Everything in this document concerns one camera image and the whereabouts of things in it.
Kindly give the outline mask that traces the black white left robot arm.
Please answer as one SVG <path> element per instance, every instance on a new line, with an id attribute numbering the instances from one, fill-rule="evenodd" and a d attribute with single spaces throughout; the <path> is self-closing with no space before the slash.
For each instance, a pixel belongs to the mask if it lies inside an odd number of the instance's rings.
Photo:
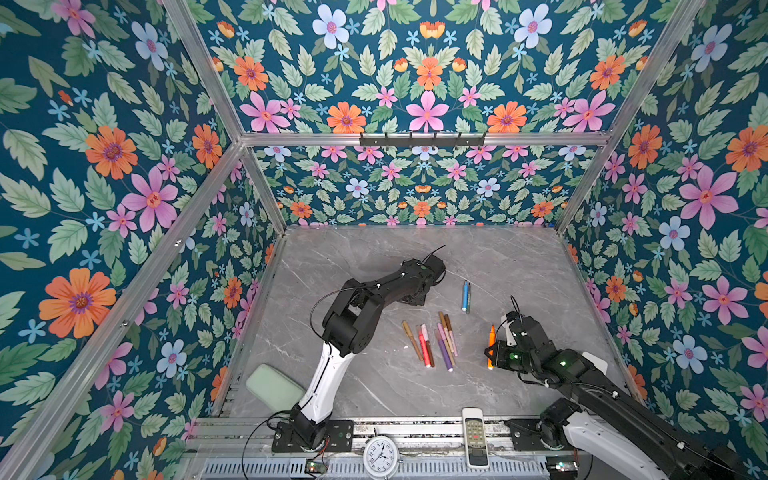
<path id="1" fill-rule="evenodd" d="M 350 279 L 335 292 L 318 334 L 323 342 L 318 365 L 287 421 L 302 447 L 315 449 L 325 439 L 341 381 L 354 357 L 373 339 L 383 310 L 396 302 L 424 305 L 445 272 L 444 261 L 431 253 L 405 260 L 395 272 L 376 280 Z"/>

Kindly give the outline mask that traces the blue highlighter pen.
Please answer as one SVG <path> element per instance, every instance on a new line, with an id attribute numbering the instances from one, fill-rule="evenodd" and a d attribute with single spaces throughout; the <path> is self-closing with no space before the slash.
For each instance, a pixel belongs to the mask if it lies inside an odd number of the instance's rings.
<path id="1" fill-rule="evenodd" d="M 461 310 L 467 313 L 470 310 L 471 285 L 465 280 L 462 287 Z"/>

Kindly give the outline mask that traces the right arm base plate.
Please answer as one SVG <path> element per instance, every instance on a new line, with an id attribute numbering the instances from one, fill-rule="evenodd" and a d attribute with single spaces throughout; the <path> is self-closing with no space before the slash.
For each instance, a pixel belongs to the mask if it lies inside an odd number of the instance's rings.
<path id="1" fill-rule="evenodd" d="M 504 421 L 504 425 L 509 428 L 510 438 L 516 450 L 563 451 L 573 448 L 566 439 L 563 428 L 549 420 L 510 418 Z"/>

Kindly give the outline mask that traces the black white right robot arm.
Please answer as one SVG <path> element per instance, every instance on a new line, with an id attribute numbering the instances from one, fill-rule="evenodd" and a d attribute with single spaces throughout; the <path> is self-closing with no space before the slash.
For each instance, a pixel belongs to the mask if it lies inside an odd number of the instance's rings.
<path id="1" fill-rule="evenodd" d="M 582 450 L 628 479 L 746 478 L 734 450 L 709 448 L 661 420 L 595 360 L 556 347 L 532 317 L 510 312 L 500 327 L 501 339 L 485 350 L 492 365 L 560 395 L 539 417 L 537 434 L 545 447 Z"/>

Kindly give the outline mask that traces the orange highlighter pen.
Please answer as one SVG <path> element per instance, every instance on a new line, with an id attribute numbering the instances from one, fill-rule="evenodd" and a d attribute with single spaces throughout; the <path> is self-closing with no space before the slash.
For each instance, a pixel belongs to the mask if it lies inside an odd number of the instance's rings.
<path id="1" fill-rule="evenodd" d="M 487 368 L 489 370 L 494 369 L 493 354 L 494 354 L 495 345 L 496 345 L 496 334 L 497 334 L 496 327 L 492 325 L 489 333 L 488 347 L 485 350 L 485 355 L 487 358 Z"/>

